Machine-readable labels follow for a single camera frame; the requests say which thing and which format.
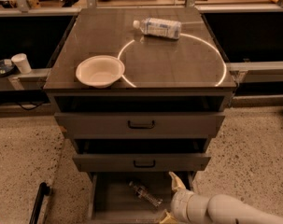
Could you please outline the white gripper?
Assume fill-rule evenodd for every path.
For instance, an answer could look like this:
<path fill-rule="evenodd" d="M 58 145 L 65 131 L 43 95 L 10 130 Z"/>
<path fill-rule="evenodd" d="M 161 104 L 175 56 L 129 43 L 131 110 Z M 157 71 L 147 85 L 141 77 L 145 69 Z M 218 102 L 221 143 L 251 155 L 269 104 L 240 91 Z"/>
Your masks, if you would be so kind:
<path fill-rule="evenodd" d="M 164 210 L 159 224 L 178 224 L 178 221 L 192 224 L 188 204 L 194 192 L 185 189 L 184 183 L 174 172 L 169 172 L 169 175 L 172 179 L 171 189 L 175 192 L 171 201 L 171 212 L 173 216 L 170 212 Z"/>

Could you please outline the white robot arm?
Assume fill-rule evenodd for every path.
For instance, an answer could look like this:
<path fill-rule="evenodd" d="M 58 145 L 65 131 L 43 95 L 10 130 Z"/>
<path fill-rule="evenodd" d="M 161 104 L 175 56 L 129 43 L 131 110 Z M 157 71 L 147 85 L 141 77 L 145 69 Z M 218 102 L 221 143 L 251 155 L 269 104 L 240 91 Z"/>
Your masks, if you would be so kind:
<path fill-rule="evenodd" d="M 210 198 L 186 189 L 182 180 L 172 179 L 170 210 L 159 224 L 283 224 L 283 217 L 265 213 L 236 198 L 217 194 Z"/>

